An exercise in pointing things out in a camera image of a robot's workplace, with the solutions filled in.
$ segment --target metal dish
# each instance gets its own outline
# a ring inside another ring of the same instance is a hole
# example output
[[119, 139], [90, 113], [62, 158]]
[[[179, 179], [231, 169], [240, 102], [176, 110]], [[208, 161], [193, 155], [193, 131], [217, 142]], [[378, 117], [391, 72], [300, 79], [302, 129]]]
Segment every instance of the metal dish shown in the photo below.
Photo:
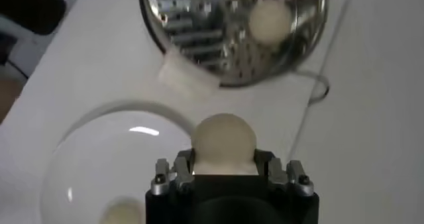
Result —
[[140, 0], [150, 35], [163, 53], [171, 45], [221, 79], [242, 87], [302, 63], [323, 32], [328, 0], [280, 0], [291, 9], [291, 34], [279, 45], [257, 43], [248, 14], [261, 0]]

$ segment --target screw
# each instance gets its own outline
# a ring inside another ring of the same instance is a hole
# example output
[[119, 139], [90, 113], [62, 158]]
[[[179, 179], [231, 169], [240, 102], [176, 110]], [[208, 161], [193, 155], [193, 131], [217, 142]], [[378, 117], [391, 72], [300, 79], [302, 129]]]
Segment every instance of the screw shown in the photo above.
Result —
[[310, 182], [311, 180], [309, 179], [309, 176], [306, 176], [306, 175], [299, 176], [299, 183], [301, 185], [308, 185]]
[[166, 177], [163, 174], [158, 174], [154, 177], [154, 182], [156, 184], [163, 184], [166, 181]]

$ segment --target black object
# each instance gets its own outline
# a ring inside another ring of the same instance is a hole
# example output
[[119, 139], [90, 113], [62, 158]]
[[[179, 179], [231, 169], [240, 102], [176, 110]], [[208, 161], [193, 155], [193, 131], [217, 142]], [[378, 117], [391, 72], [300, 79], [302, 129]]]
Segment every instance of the black object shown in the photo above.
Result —
[[53, 32], [65, 11], [64, 0], [0, 0], [0, 14], [41, 35]]
[[[178, 191], [175, 181], [162, 196], [147, 192], [146, 223], [318, 224], [317, 194], [303, 197], [294, 184], [276, 188], [268, 181], [263, 160], [271, 156], [270, 152], [255, 153], [258, 169], [264, 169], [259, 176], [195, 175], [188, 192]], [[186, 157], [188, 166], [190, 157]]]

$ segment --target white surface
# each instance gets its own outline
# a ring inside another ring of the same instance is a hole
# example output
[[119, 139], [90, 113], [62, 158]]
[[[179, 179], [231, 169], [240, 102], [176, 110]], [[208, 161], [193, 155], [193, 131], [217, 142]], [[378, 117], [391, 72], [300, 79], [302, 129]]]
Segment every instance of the white surface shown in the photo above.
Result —
[[[329, 21], [308, 62], [319, 70], [345, 0], [330, 0]], [[79, 122], [136, 107], [190, 130], [216, 113], [234, 113], [258, 147], [288, 155], [313, 81], [285, 76], [255, 87], [222, 90], [193, 102], [157, 81], [163, 56], [145, 29], [138, 0], [77, 0], [8, 117], [0, 127], [0, 222], [36, 221], [28, 212], [52, 152]]]
[[352, 0], [295, 158], [320, 223], [418, 224], [424, 206], [424, 0]]
[[43, 223], [98, 224], [119, 199], [144, 203], [156, 161], [172, 164], [176, 152], [190, 148], [185, 131], [155, 114], [121, 111], [94, 119], [53, 156], [40, 197]]

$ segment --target white table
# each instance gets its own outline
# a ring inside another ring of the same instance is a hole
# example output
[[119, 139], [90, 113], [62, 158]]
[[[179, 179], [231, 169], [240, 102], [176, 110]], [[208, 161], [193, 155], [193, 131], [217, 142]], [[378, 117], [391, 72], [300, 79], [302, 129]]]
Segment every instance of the white table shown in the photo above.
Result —
[[[327, 27], [305, 69], [321, 69], [344, 3], [330, 0]], [[39, 222], [34, 207], [52, 151], [72, 128], [108, 111], [145, 109], [188, 131], [210, 115], [234, 113], [251, 124], [261, 149], [286, 160], [312, 80], [288, 75], [199, 103], [160, 84], [161, 65], [138, 0], [77, 0], [0, 127], [1, 222]]]

